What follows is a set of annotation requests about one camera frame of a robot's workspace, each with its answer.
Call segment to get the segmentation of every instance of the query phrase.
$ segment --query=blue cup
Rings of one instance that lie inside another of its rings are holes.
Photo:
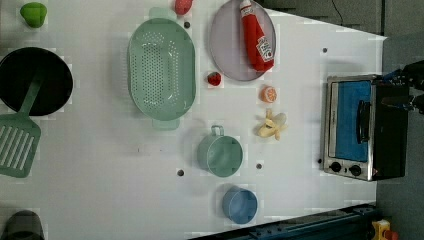
[[[258,200],[251,191],[234,186],[224,195],[222,209],[233,222],[246,224],[255,217]]]

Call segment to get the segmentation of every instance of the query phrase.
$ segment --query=green spatula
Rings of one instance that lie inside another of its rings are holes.
[[[29,112],[44,77],[38,67],[19,112],[0,116],[0,174],[16,178],[29,174],[41,136],[40,127],[29,118]]]

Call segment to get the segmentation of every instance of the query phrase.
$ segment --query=toaster oven door handle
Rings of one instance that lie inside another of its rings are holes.
[[[363,100],[359,101],[358,112],[356,116],[356,137],[358,144],[368,142],[370,139],[369,122],[370,122],[371,104]]]

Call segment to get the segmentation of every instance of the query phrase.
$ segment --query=lavender plate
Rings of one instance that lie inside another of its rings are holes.
[[[251,2],[258,22],[275,55],[276,37],[271,18],[259,4]],[[244,44],[240,3],[241,0],[230,0],[215,14],[209,35],[209,45],[216,66],[225,76],[239,81],[251,81],[264,73],[257,72],[249,63]]]

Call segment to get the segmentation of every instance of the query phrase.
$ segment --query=mint green cup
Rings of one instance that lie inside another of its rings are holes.
[[[213,125],[211,130],[212,135],[205,137],[197,148],[197,160],[202,169],[215,176],[229,177],[240,168],[243,149],[235,138],[224,136],[222,126]]]

